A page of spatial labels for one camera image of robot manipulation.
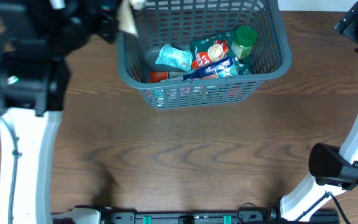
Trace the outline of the colourful tissue pack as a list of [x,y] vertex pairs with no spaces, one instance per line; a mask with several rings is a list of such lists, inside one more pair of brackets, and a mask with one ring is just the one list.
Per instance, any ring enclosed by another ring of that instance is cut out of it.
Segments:
[[182,76],[183,80],[225,78],[238,75],[237,67],[232,57],[225,57],[217,62],[194,69]]

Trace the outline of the beige paper snack bag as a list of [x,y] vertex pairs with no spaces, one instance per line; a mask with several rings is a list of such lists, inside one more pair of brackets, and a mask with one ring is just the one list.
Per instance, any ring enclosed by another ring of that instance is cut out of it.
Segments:
[[135,27],[134,17],[132,15],[132,9],[142,10],[145,7],[147,0],[123,0],[119,6],[117,13],[117,19],[119,21],[119,30],[128,34],[138,36],[137,29]]

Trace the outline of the light green packet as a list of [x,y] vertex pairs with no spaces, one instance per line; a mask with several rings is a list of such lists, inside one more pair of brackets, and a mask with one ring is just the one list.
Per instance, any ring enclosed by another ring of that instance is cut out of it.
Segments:
[[185,72],[191,70],[193,56],[189,50],[180,50],[170,44],[165,44],[155,61],[157,65],[168,65]]

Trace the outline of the green lid seasoning jar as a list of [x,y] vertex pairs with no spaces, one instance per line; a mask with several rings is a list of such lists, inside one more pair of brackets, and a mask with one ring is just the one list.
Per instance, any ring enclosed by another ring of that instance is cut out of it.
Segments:
[[241,60],[250,55],[258,38],[257,31],[249,26],[238,27],[233,35],[231,50]]

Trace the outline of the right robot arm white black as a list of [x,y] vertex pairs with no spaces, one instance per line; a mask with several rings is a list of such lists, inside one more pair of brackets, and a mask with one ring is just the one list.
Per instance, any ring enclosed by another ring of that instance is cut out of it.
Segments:
[[[335,26],[358,46],[358,1]],[[276,223],[327,223],[328,216],[320,208],[330,200],[358,186],[358,114],[341,146],[317,143],[313,146],[309,172],[300,184],[280,199],[279,209],[271,212]]]

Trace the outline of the orange snack bar packet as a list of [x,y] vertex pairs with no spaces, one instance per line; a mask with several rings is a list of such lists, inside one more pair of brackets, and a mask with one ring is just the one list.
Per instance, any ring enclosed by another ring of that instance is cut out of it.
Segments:
[[[150,83],[182,81],[185,72],[150,72]],[[164,89],[145,90],[146,94],[162,95]]]

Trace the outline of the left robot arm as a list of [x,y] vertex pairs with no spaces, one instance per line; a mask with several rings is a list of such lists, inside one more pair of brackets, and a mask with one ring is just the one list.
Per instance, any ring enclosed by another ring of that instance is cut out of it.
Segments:
[[0,0],[0,223],[108,223],[104,207],[50,210],[53,150],[71,73],[92,35],[113,43],[119,1]]

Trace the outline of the green Nescafe coffee pouch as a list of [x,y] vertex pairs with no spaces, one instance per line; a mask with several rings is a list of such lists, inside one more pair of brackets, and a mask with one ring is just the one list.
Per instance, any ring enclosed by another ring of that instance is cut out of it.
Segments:
[[239,60],[231,50],[234,32],[235,30],[231,30],[193,40],[190,44],[190,52],[193,56],[191,68],[194,70],[217,62],[224,57],[232,57],[239,75],[250,75],[254,73],[250,55]]

